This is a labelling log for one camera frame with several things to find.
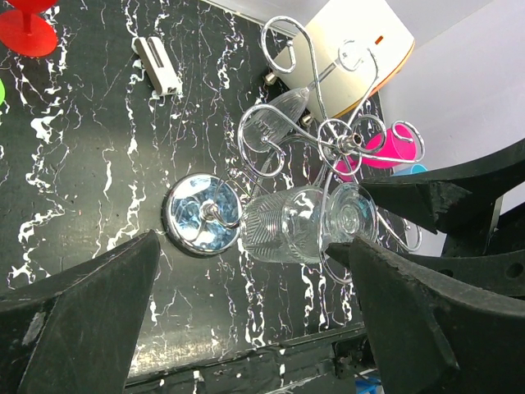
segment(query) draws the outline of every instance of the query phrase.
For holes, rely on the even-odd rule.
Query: pink plastic cup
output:
[[[382,157],[382,158],[398,158],[403,160],[414,160],[416,158],[417,150],[416,150],[416,142],[415,137],[412,135],[410,130],[405,127],[404,125],[396,125],[395,130],[397,131],[397,134],[401,135],[402,137],[409,137],[412,138],[412,142],[405,142],[400,140],[399,138],[396,138],[394,136],[394,133],[392,132],[392,129],[388,129],[386,131],[386,142],[385,146],[383,146],[383,149],[381,149],[378,153],[375,153],[376,156]],[[374,149],[381,143],[381,135],[374,136],[370,142],[367,144],[367,149]],[[352,166],[352,169],[355,168],[354,161],[352,161],[351,158],[349,158],[350,165]],[[364,158],[363,164],[366,164],[370,167],[375,168],[392,168],[395,166],[399,166],[399,163],[396,162],[382,162],[381,160],[374,160],[373,158]],[[341,172],[349,172],[348,166],[346,165],[344,160],[341,160],[337,163],[336,169]],[[343,182],[351,182],[352,176],[339,176],[339,178]]]

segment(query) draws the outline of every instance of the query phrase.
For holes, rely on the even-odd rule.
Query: black marble surface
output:
[[[130,376],[362,325],[353,287],[334,284],[317,265],[258,263],[238,247],[192,259],[164,235],[170,186],[239,163],[243,111],[282,91],[263,85],[258,25],[197,0],[61,0],[45,17],[59,36],[51,56],[0,46],[0,291],[151,228],[162,256]],[[137,35],[162,39],[181,95],[152,93],[131,49]],[[277,53],[284,38],[273,40]],[[381,115],[377,98],[365,111]],[[273,187],[308,183],[315,157],[291,150]],[[393,244],[384,235],[380,242]]]

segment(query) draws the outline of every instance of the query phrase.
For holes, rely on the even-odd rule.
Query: magenta cup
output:
[[[379,152],[375,153],[375,155],[382,157],[382,158],[398,158],[401,160],[414,160],[417,154],[416,139],[413,137],[410,130],[402,124],[395,125],[395,130],[397,131],[397,134],[401,135],[402,137],[409,137],[413,141],[412,142],[402,141],[399,138],[396,138],[394,136],[392,129],[388,129],[386,131],[385,146],[383,146],[383,149],[381,149]],[[370,140],[370,142],[368,142],[367,149],[374,149],[380,143],[381,143],[381,135],[376,135]],[[399,163],[382,162],[381,160],[374,160],[373,158],[364,158],[363,164],[366,164],[370,167],[375,167],[375,168],[392,168],[392,167],[399,165]]]

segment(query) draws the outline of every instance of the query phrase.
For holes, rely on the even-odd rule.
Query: clear glass cup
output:
[[[319,263],[321,202],[322,190],[314,186],[254,198],[244,208],[240,222],[244,249],[267,263]],[[377,210],[364,188],[346,183],[326,202],[323,247],[351,242],[356,235],[376,240]]]

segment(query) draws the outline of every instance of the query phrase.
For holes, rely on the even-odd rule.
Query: blue object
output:
[[[223,252],[237,241],[239,227],[229,229],[217,220],[203,217],[203,207],[210,202],[215,203],[226,222],[239,219],[242,211],[239,197],[230,185],[214,175],[189,175],[169,191],[162,209],[162,220],[169,237],[183,251],[208,257]]]
[[[363,380],[356,380],[355,386],[357,388],[358,394],[377,394],[377,386],[375,384],[370,384]]]
[[[425,172],[425,171],[428,171],[428,170],[422,164],[414,164],[412,167],[405,168],[404,170],[394,172],[392,176],[412,175],[412,174],[418,174],[420,172]]]

